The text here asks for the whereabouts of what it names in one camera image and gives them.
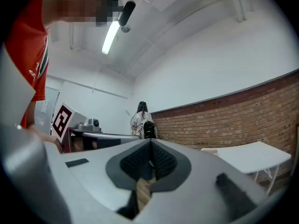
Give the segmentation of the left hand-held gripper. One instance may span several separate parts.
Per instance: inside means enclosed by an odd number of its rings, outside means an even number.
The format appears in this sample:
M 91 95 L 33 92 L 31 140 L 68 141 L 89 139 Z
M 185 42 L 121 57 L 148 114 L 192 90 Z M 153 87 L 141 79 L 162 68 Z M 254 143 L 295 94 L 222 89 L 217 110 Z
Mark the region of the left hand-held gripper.
M 62 143 L 68 128 L 84 132 L 82 133 L 84 150 L 114 147 L 140 139 L 135 135 L 99 133 L 101 128 L 97 119 L 88 118 L 66 103 L 62 103 L 52 123 L 52 134 Z

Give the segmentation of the white table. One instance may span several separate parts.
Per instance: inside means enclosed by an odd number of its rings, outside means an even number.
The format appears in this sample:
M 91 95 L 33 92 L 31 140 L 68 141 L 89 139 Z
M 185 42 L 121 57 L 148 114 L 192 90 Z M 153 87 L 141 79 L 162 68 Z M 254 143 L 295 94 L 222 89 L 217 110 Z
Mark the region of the white table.
M 289 153 L 260 141 L 234 147 L 203 148 L 202 151 L 217 155 L 244 174 L 254 173 L 255 180 L 263 171 L 270 180 L 267 194 L 273 187 L 279 167 L 292 157 Z

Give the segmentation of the grey door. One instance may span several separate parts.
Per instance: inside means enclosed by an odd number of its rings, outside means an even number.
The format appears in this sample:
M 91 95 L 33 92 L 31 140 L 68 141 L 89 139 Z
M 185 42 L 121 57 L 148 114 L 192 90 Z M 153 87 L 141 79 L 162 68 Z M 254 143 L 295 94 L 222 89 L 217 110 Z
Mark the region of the grey door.
M 59 90 L 45 87 L 45 100 L 36 102 L 35 125 L 37 130 L 44 134 L 51 135 L 54 110 L 59 94 Z

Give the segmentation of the person in red shirt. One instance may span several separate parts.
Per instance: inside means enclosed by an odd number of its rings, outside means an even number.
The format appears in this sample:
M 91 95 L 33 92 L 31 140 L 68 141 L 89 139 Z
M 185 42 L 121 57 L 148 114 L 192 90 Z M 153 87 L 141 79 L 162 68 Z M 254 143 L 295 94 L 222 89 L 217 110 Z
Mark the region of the person in red shirt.
M 12 61 L 35 90 L 32 102 L 45 100 L 48 30 L 42 22 L 43 0 L 30 0 L 13 22 L 5 47 Z

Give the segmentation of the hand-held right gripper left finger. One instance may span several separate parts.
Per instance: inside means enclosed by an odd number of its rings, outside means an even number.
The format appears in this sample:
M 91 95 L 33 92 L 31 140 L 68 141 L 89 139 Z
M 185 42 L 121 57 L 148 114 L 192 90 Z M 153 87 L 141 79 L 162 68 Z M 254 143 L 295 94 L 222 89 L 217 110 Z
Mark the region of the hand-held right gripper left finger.
M 111 157 L 140 143 L 141 140 L 136 140 L 104 149 L 63 154 L 62 159 L 65 162 L 87 159 L 87 163 L 69 168 L 70 172 L 100 204 L 117 211 L 126 204 L 130 192 L 112 183 L 106 174 L 106 163 Z

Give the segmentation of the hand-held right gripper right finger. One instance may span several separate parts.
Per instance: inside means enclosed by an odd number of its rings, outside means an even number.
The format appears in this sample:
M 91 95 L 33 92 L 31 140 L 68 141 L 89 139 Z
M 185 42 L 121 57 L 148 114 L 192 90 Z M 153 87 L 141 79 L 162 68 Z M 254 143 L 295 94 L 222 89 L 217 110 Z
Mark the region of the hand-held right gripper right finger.
M 191 172 L 176 190 L 153 193 L 139 214 L 139 224 L 257 224 L 280 199 L 279 192 L 269 197 L 255 181 L 215 155 L 164 140 L 161 143 L 184 154 L 191 162 Z M 257 205 L 233 222 L 215 186 L 221 173 L 226 173 Z

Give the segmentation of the long ceiling light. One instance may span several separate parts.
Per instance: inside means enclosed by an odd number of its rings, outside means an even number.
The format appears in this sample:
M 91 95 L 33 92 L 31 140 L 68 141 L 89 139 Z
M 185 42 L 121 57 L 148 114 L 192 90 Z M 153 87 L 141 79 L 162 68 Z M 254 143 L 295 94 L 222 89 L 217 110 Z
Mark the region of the long ceiling light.
M 109 27 L 106 37 L 104 39 L 102 50 L 101 50 L 101 52 L 104 55 L 108 55 L 111 45 L 112 45 L 112 42 L 113 42 L 119 28 L 120 28 L 120 25 L 119 25 L 118 21 L 113 21 L 110 24 L 110 27 Z

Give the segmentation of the person's left forearm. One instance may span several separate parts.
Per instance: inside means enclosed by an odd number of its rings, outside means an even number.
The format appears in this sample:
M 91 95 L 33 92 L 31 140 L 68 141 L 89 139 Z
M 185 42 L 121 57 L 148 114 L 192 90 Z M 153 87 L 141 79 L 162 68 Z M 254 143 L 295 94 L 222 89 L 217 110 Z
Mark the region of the person's left forearm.
M 58 138 L 56 138 L 55 136 L 46 135 L 38 131 L 35 125 L 35 108 L 36 102 L 31 101 L 26 109 L 25 116 L 23 117 L 24 122 L 21 126 L 27 129 L 28 131 L 35 133 L 41 141 L 55 144 L 58 151 L 61 152 L 60 141 L 58 140 Z

